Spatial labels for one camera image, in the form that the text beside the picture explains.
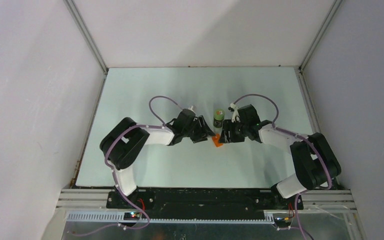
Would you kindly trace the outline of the orange pill box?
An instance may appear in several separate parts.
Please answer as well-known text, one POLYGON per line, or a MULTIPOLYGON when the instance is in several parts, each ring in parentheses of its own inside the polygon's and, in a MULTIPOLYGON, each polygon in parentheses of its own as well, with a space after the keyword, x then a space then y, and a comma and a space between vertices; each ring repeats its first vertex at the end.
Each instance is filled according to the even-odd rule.
POLYGON ((213 143, 214 143, 216 148, 219 148, 219 147, 221 147, 223 145, 223 143, 220 142, 221 135, 219 133, 216 133, 215 136, 211 137, 211 139, 212 139, 212 141, 213 141, 213 143))

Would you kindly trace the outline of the green pill bottle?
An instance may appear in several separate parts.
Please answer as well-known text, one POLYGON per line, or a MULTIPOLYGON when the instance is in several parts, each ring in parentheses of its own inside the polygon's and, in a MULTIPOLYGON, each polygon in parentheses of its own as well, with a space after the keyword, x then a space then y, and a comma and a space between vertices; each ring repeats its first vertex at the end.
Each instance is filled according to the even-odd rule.
POLYGON ((221 108, 216 109, 213 113, 213 126, 217 129, 222 128, 224 118, 225 111, 221 108))

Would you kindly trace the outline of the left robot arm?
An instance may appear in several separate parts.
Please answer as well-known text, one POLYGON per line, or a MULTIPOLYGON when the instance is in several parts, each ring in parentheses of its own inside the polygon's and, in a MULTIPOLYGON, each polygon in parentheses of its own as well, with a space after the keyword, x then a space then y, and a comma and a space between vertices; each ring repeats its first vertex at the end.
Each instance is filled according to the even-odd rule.
POLYGON ((125 208, 133 208, 138 202, 133 163, 144 146, 173 146, 184 138, 196 144, 214 136, 216 133, 204 117, 187 108, 163 125, 138 124, 130 117, 123 118, 99 144, 104 163, 111 169, 115 188, 120 192, 118 201, 125 208))

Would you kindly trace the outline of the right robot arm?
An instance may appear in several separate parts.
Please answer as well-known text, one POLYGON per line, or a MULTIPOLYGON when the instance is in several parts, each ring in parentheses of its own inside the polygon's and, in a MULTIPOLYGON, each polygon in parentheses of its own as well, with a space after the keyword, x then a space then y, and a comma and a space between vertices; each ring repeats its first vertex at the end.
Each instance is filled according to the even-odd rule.
POLYGON ((242 143, 245 139, 274 146, 291 155, 295 172, 272 186, 271 204, 284 209, 291 197, 305 191, 314 190, 327 184, 341 174, 339 164, 326 137, 320 132, 311 135, 299 134, 273 124, 270 120, 260 120, 257 110, 251 104, 237 107, 234 103, 228 108, 230 119, 223 121, 220 134, 221 144, 242 143))

